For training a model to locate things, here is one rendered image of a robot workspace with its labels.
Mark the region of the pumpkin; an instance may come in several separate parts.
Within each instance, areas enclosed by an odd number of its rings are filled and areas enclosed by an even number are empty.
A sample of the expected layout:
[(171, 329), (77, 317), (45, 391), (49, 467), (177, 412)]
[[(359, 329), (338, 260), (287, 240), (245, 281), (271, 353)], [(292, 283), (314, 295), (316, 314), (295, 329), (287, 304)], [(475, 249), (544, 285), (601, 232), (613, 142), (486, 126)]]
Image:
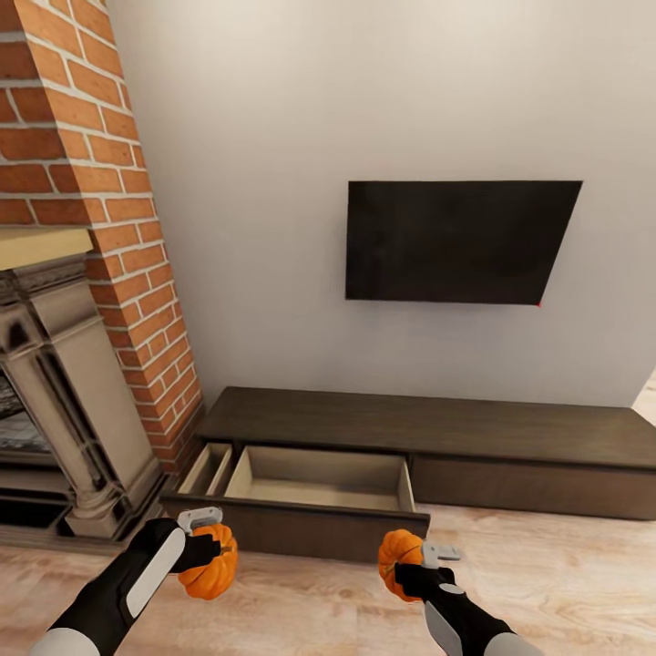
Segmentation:
[(179, 582), (185, 584), (186, 592), (193, 599), (214, 600), (231, 587), (234, 571), (238, 565), (237, 541), (231, 529), (222, 524), (194, 528), (193, 537), (211, 533), (219, 540), (221, 553), (206, 566), (190, 568), (179, 574)]
[(420, 548), (422, 539), (406, 529), (399, 528), (385, 535), (379, 553), (379, 574), (385, 581), (385, 586), (404, 602), (422, 600), (419, 597), (409, 597), (404, 594), (403, 584), (395, 582), (395, 563), (421, 565), (423, 560)]

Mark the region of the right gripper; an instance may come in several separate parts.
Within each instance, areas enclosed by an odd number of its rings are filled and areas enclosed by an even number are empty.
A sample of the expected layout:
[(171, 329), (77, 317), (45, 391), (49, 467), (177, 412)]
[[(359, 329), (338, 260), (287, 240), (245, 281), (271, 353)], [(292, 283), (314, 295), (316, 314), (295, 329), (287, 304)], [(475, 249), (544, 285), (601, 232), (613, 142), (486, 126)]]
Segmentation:
[(403, 584), (404, 594), (409, 597), (423, 599), (424, 585), (433, 577), (454, 581), (455, 572), (451, 568), (427, 569), (417, 564), (395, 563), (395, 582)]

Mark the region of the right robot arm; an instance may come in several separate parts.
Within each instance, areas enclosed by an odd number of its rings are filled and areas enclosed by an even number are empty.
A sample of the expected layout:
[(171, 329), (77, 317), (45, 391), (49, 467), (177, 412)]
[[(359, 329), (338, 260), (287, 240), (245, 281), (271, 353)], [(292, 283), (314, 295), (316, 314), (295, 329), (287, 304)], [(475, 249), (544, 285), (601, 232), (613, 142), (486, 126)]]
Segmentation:
[(440, 559), (463, 558), (458, 546), (422, 542), (420, 553), (421, 565), (395, 563), (395, 582), (423, 599), (427, 628), (447, 656), (549, 656), (473, 603), (451, 568), (438, 567)]

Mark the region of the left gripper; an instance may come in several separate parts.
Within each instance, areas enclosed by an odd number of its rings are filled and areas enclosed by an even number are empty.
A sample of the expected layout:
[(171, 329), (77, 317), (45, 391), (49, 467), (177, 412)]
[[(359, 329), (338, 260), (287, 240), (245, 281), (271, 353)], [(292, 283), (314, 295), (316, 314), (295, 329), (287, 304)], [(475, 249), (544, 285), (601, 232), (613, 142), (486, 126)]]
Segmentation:
[(221, 553), (220, 541), (213, 540), (211, 533), (198, 537), (192, 535), (185, 535), (185, 537), (187, 538), (185, 555), (170, 573), (182, 573), (190, 568), (209, 565), (212, 559)]

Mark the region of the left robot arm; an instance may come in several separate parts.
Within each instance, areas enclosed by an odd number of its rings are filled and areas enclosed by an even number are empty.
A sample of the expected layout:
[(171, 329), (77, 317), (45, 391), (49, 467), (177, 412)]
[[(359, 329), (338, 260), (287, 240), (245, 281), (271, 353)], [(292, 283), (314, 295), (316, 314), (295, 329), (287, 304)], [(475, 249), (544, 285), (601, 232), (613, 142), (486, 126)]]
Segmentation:
[(220, 555), (220, 541), (211, 533), (193, 537), (192, 531), (221, 521), (222, 510), (204, 507), (181, 511), (178, 520), (145, 522), (127, 550), (89, 581), (23, 656), (113, 656), (169, 573), (209, 565)]

